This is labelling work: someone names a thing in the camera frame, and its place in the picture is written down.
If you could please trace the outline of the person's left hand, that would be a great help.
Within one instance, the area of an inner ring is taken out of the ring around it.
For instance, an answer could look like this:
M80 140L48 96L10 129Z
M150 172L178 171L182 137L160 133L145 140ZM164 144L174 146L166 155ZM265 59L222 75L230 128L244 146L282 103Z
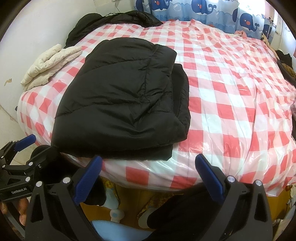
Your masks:
M29 206L29 200L27 198L20 199L16 202L16 209L20 214L19 221L23 226L26 225L28 206ZM1 202L1 212L3 215L7 214L8 212L8 207L3 202Z

